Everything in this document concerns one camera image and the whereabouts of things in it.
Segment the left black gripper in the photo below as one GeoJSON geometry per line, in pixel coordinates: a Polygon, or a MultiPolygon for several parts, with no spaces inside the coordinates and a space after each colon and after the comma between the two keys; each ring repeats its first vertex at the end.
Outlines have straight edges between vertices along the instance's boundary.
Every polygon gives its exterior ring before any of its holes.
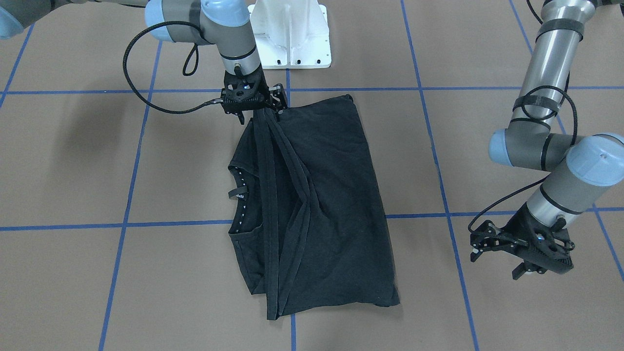
{"type": "Polygon", "coordinates": [[[512,271],[513,280],[526,273],[568,273],[574,268],[570,253],[575,244],[570,240],[566,225],[563,215],[556,217],[553,225],[544,225],[522,205],[501,228],[485,220],[476,229],[469,230],[470,261],[475,262],[483,253],[503,251],[522,259],[512,271]]]}

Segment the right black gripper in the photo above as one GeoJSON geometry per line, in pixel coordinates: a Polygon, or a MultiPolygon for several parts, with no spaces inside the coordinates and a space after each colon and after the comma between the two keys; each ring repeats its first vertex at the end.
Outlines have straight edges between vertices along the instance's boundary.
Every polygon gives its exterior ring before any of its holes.
{"type": "Polygon", "coordinates": [[[284,86],[278,83],[269,87],[262,68],[250,74],[242,74],[238,68],[234,74],[225,72],[224,85],[220,94],[221,107],[226,114],[235,115],[242,125],[245,124],[244,111],[269,108],[277,112],[288,108],[284,86]]]}

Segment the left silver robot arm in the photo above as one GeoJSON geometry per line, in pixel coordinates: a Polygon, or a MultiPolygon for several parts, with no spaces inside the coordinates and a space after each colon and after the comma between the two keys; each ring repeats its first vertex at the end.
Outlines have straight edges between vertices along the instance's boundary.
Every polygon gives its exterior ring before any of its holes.
{"type": "Polygon", "coordinates": [[[544,171],[546,177],[522,187],[535,192],[503,227],[491,220],[468,225],[471,262],[503,251],[522,262],[512,271],[564,274],[573,269],[575,243],[568,229],[608,189],[623,180],[623,137],[579,135],[579,118],[568,93],[571,65],[585,25],[603,6],[621,0],[546,0],[521,91],[505,129],[492,134],[490,159],[504,166],[544,171]]]}

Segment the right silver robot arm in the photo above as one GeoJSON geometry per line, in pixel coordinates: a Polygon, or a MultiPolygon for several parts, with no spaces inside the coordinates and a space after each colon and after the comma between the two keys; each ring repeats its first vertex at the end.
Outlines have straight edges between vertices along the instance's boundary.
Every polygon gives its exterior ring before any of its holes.
{"type": "Polygon", "coordinates": [[[251,24],[243,0],[119,0],[121,6],[143,10],[146,29],[128,44],[122,69],[132,92],[152,109],[167,114],[188,114],[207,106],[220,105],[226,114],[244,124],[245,111],[288,108],[282,84],[268,86],[251,24]],[[134,45],[147,34],[167,42],[193,45],[190,57],[198,57],[200,46],[216,46],[225,69],[220,96],[196,107],[172,111],[156,106],[135,87],[127,61],[134,45]]]}

